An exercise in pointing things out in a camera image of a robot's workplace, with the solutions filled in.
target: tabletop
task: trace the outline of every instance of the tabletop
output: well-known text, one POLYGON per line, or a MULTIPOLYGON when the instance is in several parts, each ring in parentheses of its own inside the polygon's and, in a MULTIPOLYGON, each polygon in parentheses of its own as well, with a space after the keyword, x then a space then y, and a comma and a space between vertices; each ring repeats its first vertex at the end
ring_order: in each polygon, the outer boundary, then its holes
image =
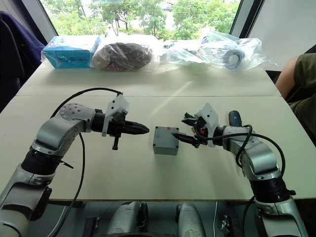
MULTIPOLYGON (((106 110, 113 96, 81 96, 72 102, 106 110)), ((145 135, 123 134, 118 151, 113 137, 84 133, 86 171, 80 200, 245 200, 252 196, 249 181, 236 166, 234 156, 222 147, 195 149, 180 142, 177 156, 155 155, 155 126, 178 127, 185 112, 194 114, 206 102, 228 124, 228 112, 238 110, 243 124, 275 140, 286 158, 284 180, 295 190, 295 198, 316 198, 316 148, 289 106, 281 97, 126 97, 130 102, 127 120, 146 125, 145 135)), ((66 96, 16 96, 0 114, 0 190, 22 162, 40 126, 66 96)), ((277 150, 267 143, 275 152, 277 150)), ((72 199, 82 165, 81 142, 77 138, 64 160, 74 166, 57 168, 50 185, 52 199, 72 199)))
MULTIPOLYGON (((166 68, 153 72, 104 72, 96 69, 54 69, 41 64, 17 95, 72 95, 91 87, 107 87, 125 96, 280 96, 260 67, 224 71, 214 67, 166 68)), ((94 91, 87 95, 111 95, 94 91)))

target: tree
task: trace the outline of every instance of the tree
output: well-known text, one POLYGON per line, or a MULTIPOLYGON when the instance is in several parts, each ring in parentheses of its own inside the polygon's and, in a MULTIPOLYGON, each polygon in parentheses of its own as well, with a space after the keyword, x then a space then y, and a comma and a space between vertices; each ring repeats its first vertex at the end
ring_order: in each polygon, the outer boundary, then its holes
POLYGON ((166 14, 159 5, 162 0, 142 0, 140 8, 140 26, 145 27, 146 34, 157 37, 166 27, 166 14))
POLYGON ((229 33, 239 6, 239 1, 212 0, 206 6, 209 26, 222 33, 229 33))
POLYGON ((89 7, 94 12, 94 15, 101 15, 105 22, 110 23, 117 35, 119 21, 125 23, 126 30, 128 31, 129 21, 135 19, 136 15, 139 14, 137 0, 94 0, 89 7))
POLYGON ((60 35, 105 35, 107 25, 98 16, 87 17, 81 0, 43 0, 60 35))
POLYGON ((179 0, 173 5, 175 37, 180 40, 198 38, 197 32, 205 26, 205 0, 179 0))

